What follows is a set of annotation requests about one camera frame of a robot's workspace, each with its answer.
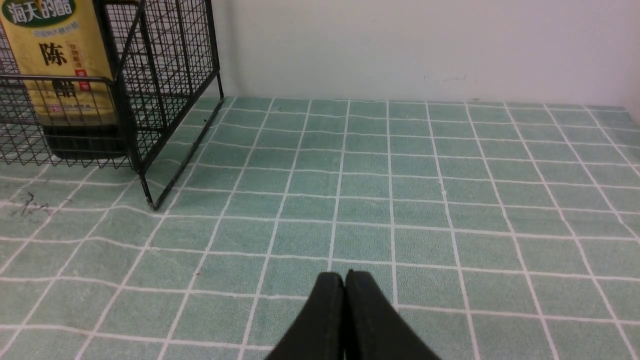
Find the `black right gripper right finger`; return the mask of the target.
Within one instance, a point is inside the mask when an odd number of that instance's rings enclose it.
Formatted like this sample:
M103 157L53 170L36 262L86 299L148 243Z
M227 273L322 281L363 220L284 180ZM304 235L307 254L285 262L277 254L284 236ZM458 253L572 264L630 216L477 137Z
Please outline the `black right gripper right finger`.
M347 272L346 360L438 360L387 300L373 275Z

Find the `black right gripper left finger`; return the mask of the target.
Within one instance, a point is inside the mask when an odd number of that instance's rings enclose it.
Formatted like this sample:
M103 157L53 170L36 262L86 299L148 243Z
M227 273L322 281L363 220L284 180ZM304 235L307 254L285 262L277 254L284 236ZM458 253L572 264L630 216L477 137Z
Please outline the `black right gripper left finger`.
M268 360L342 360L345 285L335 272L318 274L311 293Z

